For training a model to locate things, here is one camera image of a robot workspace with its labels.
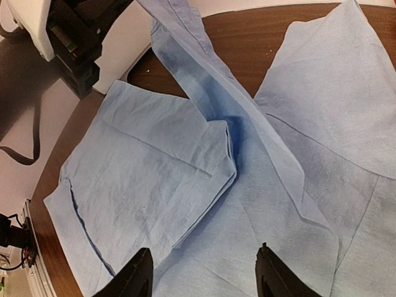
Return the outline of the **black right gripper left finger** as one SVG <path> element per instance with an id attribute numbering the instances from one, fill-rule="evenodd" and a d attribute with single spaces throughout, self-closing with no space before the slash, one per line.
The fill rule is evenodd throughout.
<path id="1" fill-rule="evenodd" d="M 94 297 L 151 297 L 152 290 L 152 254 L 143 247 Z"/>

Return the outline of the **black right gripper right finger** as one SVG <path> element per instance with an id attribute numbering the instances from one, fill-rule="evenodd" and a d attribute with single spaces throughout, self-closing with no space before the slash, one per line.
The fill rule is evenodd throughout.
<path id="1" fill-rule="evenodd" d="M 255 270 L 258 296 L 319 296 L 303 283 L 266 243 L 263 243 L 257 252 Z"/>

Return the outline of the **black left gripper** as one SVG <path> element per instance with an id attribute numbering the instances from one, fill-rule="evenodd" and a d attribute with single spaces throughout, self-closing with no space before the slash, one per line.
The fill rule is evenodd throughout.
<path id="1" fill-rule="evenodd" d="M 52 1 L 46 32 L 61 69 L 61 78 L 84 99 L 98 82 L 102 43 L 132 0 Z"/>

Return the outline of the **light blue shirt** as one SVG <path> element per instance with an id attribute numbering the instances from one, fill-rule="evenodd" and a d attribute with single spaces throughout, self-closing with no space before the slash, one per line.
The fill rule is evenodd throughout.
<path id="1" fill-rule="evenodd" d="M 395 295 L 395 69 L 356 1 L 293 22 L 254 96 L 187 1 L 142 1 L 186 93 L 108 91 L 45 199 L 84 296 L 255 296 L 261 243 L 321 296 Z"/>

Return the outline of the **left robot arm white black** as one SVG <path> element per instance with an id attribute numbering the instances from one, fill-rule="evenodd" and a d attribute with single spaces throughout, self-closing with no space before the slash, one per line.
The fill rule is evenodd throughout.
<path id="1" fill-rule="evenodd" d="M 8 1 L 17 30 L 1 30 L 12 40 L 30 37 L 40 55 L 56 60 L 61 78 L 80 98 L 85 98 L 100 78 L 96 60 L 111 26 L 132 0 L 108 1 Z"/>

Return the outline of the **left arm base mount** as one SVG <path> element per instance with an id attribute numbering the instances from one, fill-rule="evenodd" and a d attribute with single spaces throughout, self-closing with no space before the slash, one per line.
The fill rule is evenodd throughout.
<path id="1" fill-rule="evenodd" d="M 30 217 L 25 217 L 24 223 L 21 223 L 17 214 L 9 217 L 1 214 L 1 247 L 8 246 L 21 250 L 21 261 L 15 267 L 1 267 L 1 270 L 13 271 L 24 265 L 29 268 L 35 265 L 38 247 Z"/>

